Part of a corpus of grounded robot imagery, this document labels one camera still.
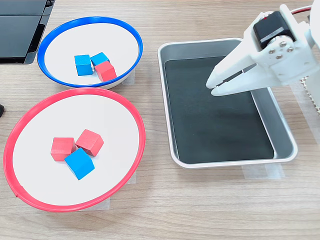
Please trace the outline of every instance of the blue bowl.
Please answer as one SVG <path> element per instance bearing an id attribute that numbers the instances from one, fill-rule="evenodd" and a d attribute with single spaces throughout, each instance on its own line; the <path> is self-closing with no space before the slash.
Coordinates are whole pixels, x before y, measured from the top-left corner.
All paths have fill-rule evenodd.
<path id="1" fill-rule="evenodd" d="M 88 84 L 88 85 L 78 85 L 78 84 L 72 84 L 72 83 L 67 83 L 67 82 L 63 82 L 60 81 L 59 79 L 55 78 L 53 75 L 51 75 L 51 73 L 48 71 L 46 64 L 45 64 L 45 53 L 46 50 L 48 48 L 48 46 L 50 45 L 50 43 L 61 33 L 75 28 L 75 27 L 79 27 L 82 25 L 87 25 L 87 24 L 100 24 L 100 23 L 104 23 L 104 24 L 114 24 L 114 25 L 118 25 L 124 29 L 126 29 L 127 31 L 129 31 L 136 39 L 137 44 L 138 44 L 138 48 L 139 48 L 139 52 L 138 52 L 138 57 L 136 58 L 136 61 L 134 62 L 134 64 L 122 75 L 110 80 L 110 81 L 105 81 L 105 82 L 100 82 L 100 83 L 95 83 L 95 84 Z M 129 25 L 128 23 L 121 21 L 119 19 L 115 19 L 115 18 L 111 18 L 111 17 L 106 17 L 106 16 L 88 16 L 88 17 L 82 17 L 82 18 L 78 18 L 72 21 L 68 21 L 60 26 L 58 26 L 57 28 L 55 28 L 53 31 L 51 31 L 42 41 L 42 43 L 39 46 L 38 49 L 38 54 L 37 54 L 37 61 L 38 61 L 38 65 L 41 69 L 41 71 L 51 80 L 65 85 L 65 86 L 69 86 L 69 87 L 73 87 L 73 88 L 81 88 L 81 87 L 101 87 L 101 86 L 106 86 L 107 88 L 111 88 L 117 85 L 116 82 L 123 80 L 124 78 L 126 78 L 128 76 L 128 74 L 137 66 L 138 62 L 141 59 L 143 53 L 143 42 L 142 39 L 139 35 L 139 33 L 137 32 L 137 30 L 135 30 L 131 25 Z"/>

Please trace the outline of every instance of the wood grain surface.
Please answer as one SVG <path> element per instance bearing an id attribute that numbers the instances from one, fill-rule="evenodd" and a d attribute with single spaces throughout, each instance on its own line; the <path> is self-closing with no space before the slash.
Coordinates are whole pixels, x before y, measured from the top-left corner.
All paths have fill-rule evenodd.
<path id="1" fill-rule="evenodd" d="M 242 37 L 260 13 L 310 5 L 282 0 L 57 0 L 45 35 L 85 16 L 134 26 L 144 52 L 135 85 L 112 90 L 142 115 L 147 142 L 136 173 L 110 209 L 50 213 L 16 198 L 0 168 L 1 240 L 319 240 L 320 148 L 290 87 L 273 92 L 298 143 L 285 178 L 245 179 L 242 168 L 182 169 L 170 157 L 157 50 L 168 42 Z M 298 16 L 300 21 L 306 14 Z M 17 121 L 36 103 L 68 89 L 31 65 L 0 65 L 0 157 Z"/>

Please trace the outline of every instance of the cube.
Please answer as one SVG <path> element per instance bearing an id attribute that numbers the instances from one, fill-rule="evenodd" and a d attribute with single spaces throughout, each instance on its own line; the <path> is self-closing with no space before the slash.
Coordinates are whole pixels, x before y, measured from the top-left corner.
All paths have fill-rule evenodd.
<path id="1" fill-rule="evenodd" d="M 107 58 L 107 56 L 103 52 L 100 52 L 97 55 L 92 56 L 90 59 L 94 67 L 106 61 L 110 62 L 109 58 Z"/>
<path id="2" fill-rule="evenodd" d="M 101 136 L 93 131 L 85 129 L 76 141 L 75 145 L 83 149 L 87 154 L 95 157 L 100 151 L 104 141 Z"/>
<path id="3" fill-rule="evenodd" d="M 67 156 L 65 162 L 78 180 L 95 169 L 91 158 L 81 148 Z"/>
<path id="4" fill-rule="evenodd" d="M 116 71 L 109 61 L 104 61 L 94 68 L 101 82 L 106 82 L 117 77 Z"/>
<path id="5" fill-rule="evenodd" d="M 78 76 L 92 75 L 94 73 L 89 55 L 74 56 L 74 61 Z"/>
<path id="6" fill-rule="evenodd" d="M 51 147 L 51 156 L 57 162 L 62 162 L 76 150 L 73 137 L 55 137 Z"/>

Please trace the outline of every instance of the red wire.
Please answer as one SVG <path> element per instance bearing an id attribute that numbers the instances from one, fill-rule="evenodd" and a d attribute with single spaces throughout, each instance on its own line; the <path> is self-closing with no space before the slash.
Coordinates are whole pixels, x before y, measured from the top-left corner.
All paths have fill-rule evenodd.
<path id="1" fill-rule="evenodd" d="M 293 11 L 293 12 L 292 12 L 292 15 L 293 15 L 293 14 L 299 14 L 299 13 L 307 12 L 307 11 L 310 11 L 310 10 L 311 10 L 311 7 L 307 7 L 307 8 L 304 8 L 304 9 L 300 9 L 300 10 L 297 10 L 297 11 Z"/>

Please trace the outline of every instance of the tray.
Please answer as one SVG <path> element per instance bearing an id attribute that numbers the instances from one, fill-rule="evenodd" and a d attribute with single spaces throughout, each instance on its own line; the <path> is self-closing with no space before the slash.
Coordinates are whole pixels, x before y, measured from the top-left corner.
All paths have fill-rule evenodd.
<path id="1" fill-rule="evenodd" d="M 206 81 L 239 38 L 174 42 L 158 50 L 170 153 L 184 168 L 293 160 L 298 147 L 270 88 L 212 96 Z"/>

